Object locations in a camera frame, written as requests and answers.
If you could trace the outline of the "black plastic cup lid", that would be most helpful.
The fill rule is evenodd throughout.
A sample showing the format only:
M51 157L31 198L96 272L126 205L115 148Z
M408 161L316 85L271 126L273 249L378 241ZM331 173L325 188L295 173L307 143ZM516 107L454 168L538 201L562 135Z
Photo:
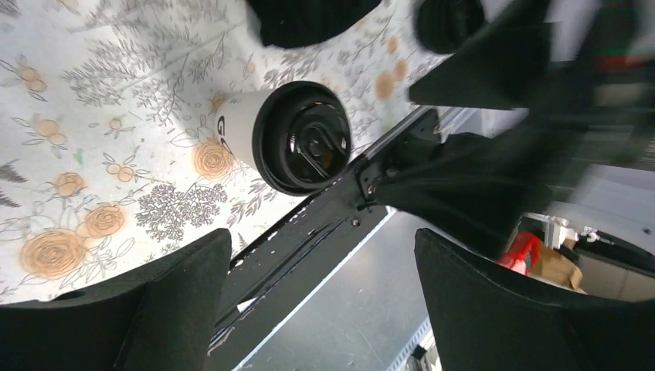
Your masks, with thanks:
M351 129L326 86L293 81L270 92L253 125L253 160L266 183L289 196L326 189L348 167Z

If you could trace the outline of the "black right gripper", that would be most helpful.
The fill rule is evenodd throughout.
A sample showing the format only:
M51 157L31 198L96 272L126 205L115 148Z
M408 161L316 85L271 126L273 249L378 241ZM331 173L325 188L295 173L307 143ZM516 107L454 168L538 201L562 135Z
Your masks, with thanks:
M654 167L652 1L481 1L487 24L419 78L408 98L426 106L526 107L555 40L571 48L535 103L538 169Z

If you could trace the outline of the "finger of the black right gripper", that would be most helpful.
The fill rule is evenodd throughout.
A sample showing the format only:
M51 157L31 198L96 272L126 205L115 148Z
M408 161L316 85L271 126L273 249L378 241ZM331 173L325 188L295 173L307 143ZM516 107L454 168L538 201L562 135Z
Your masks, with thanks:
M382 180L376 203L418 216L490 259L524 213L554 199L579 145L569 131L511 129L495 138L450 137L436 159Z

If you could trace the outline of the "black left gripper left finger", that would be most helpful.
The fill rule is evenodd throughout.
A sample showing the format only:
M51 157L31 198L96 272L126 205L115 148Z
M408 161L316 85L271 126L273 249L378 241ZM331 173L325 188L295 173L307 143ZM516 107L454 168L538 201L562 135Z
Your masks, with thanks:
M200 370L231 254L218 229L51 301L1 307L3 370Z

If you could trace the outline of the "single white paper cup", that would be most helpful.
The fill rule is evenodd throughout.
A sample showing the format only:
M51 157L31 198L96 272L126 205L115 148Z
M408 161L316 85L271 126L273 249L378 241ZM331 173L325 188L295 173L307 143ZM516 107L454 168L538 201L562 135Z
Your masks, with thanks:
M253 132L255 122L273 90L229 94L216 112L213 125L219 143L238 160L255 168Z

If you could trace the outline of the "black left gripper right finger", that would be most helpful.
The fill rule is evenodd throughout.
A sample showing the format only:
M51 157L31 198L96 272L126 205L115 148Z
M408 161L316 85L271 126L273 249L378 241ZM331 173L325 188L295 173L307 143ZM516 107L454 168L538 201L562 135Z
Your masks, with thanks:
M419 278L445 370L652 370L654 303L581 294L513 272L428 229Z

